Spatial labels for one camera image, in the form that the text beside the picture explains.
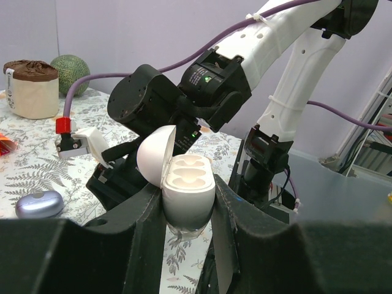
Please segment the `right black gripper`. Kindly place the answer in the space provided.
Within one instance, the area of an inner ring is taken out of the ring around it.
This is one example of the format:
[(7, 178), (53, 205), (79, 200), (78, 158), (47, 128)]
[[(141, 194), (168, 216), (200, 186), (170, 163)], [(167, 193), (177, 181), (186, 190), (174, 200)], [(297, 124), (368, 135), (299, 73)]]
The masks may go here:
[(137, 150), (142, 141), (156, 129), (176, 126), (173, 154), (186, 153), (201, 136), (195, 118), (178, 108), (183, 96), (179, 88), (150, 65), (142, 65), (122, 79), (111, 92), (107, 112), (138, 137), (102, 152), (109, 164), (98, 164), (86, 187), (109, 211), (147, 185), (137, 167)]

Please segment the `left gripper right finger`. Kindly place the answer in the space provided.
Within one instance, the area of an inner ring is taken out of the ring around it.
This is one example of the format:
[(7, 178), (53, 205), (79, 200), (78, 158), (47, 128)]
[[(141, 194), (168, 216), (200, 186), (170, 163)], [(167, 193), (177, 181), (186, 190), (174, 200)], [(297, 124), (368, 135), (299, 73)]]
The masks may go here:
[(199, 293), (390, 293), (391, 226), (285, 224), (215, 176)]

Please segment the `white earbud charging case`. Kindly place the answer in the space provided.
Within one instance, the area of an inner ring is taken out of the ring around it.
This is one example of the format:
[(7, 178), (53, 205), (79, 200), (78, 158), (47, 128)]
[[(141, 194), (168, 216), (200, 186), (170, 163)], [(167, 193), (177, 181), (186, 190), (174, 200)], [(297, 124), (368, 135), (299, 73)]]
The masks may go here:
[(176, 126), (167, 125), (146, 137), (137, 151), (137, 167), (147, 182), (162, 191), (166, 220), (175, 230), (195, 232), (210, 220), (215, 179), (208, 158), (174, 155)]

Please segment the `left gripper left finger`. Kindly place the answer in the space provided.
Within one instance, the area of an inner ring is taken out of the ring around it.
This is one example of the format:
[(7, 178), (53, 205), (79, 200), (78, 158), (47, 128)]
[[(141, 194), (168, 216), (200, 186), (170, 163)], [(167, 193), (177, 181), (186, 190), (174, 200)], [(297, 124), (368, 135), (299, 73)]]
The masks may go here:
[(165, 231), (151, 184), (85, 226), (3, 219), (1, 292), (158, 293)]

